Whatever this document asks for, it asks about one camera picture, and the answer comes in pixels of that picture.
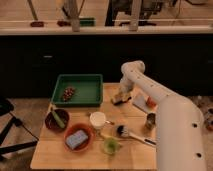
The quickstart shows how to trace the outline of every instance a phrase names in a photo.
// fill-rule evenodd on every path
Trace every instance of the floor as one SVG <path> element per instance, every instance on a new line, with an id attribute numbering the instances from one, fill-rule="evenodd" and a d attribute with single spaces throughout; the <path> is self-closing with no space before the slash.
<path id="1" fill-rule="evenodd" d="M 198 101 L 197 96 L 190 97 L 190 99 L 200 107 L 201 111 L 205 113 L 207 109 L 213 108 L 213 96 L 202 97 Z M 50 102 L 47 98 L 37 99 L 9 99 L 14 105 L 15 110 L 12 111 L 16 117 L 20 118 L 24 125 L 31 130 L 37 137 L 39 137 L 42 124 L 45 119 L 45 114 Z M 11 116 L 9 114 L 0 117 L 0 131 L 9 121 Z M 204 151 L 207 163 L 207 171 L 213 170 L 213 132 L 209 132 L 203 127 L 202 129 Z M 35 138 L 24 131 L 23 128 L 13 127 L 9 132 L 7 138 L 2 146 L 8 146 L 17 143 L 24 143 L 34 141 Z M 0 171 L 32 171 L 30 169 L 30 162 L 35 148 L 28 148 L 18 152 L 4 155 L 8 159 L 0 162 Z"/>
<path id="2" fill-rule="evenodd" d="M 32 0 L 39 20 L 56 23 L 63 19 L 61 8 L 63 0 Z M 109 0 L 85 0 L 81 17 L 94 17 L 96 26 L 104 26 Z M 157 25 L 206 25 L 213 23 L 213 0 L 178 0 L 172 7 L 171 0 L 164 0 L 162 10 L 150 17 Z M 192 5 L 189 2 L 203 4 Z M 80 8 L 83 0 L 77 0 Z M 115 25 L 129 19 L 128 15 L 120 12 Z M 29 26 L 33 20 L 27 0 L 0 0 L 0 28 Z"/>

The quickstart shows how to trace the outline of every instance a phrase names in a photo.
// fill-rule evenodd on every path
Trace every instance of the cable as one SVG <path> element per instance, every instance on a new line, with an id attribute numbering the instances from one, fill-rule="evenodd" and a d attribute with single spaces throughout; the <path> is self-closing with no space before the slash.
<path id="1" fill-rule="evenodd" d="M 80 14 L 81 14 L 81 11 L 82 11 L 82 8 L 84 6 L 84 3 L 85 3 L 85 0 L 82 0 L 81 6 L 79 8 L 78 16 L 80 16 Z"/>
<path id="2" fill-rule="evenodd" d="M 175 24 L 175 22 L 176 22 L 176 19 L 178 18 L 178 16 L 180 15 L 180 10 L 181 10 L 181 2 L 182 2 L 182 0 L 179 0 L 179 4 L 178 4 L 178 13 L 176 14 L 176 16 L 175 16 L 175 18 L 174 18 L 174 21 L 172 22 L 172 26 Z"/>
<path id="3" fill-rule="evenodd" d="M 39 138 L 37 136 L 35 136 L 29 129 L 27 129 L 23 123 L 21 124 L 21 126 L 30 134 L 32 135 L 36 140 L 39 140 Z"/>

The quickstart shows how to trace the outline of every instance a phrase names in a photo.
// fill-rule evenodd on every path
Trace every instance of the green tray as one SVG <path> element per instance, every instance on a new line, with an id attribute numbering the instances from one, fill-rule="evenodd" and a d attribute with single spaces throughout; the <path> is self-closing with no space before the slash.
<path id="1" fill-rule="evenodd" d="M 75 89 L 69 101 L 61 97 L 66 87 Z M 51 102 L 57 107 L 100 106 L 103 101 L 103 78 L 101 74 L 62 74 L 58 76 Z"/>

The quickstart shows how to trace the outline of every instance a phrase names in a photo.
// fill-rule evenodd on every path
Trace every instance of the cup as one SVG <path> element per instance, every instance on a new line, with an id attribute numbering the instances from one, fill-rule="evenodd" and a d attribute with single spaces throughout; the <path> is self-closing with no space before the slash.
<path id="1" fill-rule="evenodd" d="M 103 142 L 103 151 L 106 154 L 114 155 L 119 149 L 119 144 L 116 139 L 109 137 Z"/>
<path id="2" fill-rule="evenodd" d="M 90 123 L 96 130 L 101 130 L 106 123 L 106 115 L 103 112 L 93 112 L 90 115 Z"/>

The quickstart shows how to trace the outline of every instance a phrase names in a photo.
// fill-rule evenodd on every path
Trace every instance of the brush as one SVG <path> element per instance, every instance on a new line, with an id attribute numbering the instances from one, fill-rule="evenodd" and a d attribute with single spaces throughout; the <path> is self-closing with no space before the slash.
<path id="1" fill-rule="evenodd" d="M 134 134 L 125 125 L 119 125 L 118 128 L 117 128 L 117 133 L 121 137 L 124 137 L 124 138 L 132 137 L 132 138 L 137 139 L 137 140 L 139 140 L 139 141 L 141 141 L 141 142 L 143 142 L 145 144 L 148 144 L 148 145 L 151 145 L 151 146 L 156 146 L 156 142 L 155 141 Z"/>

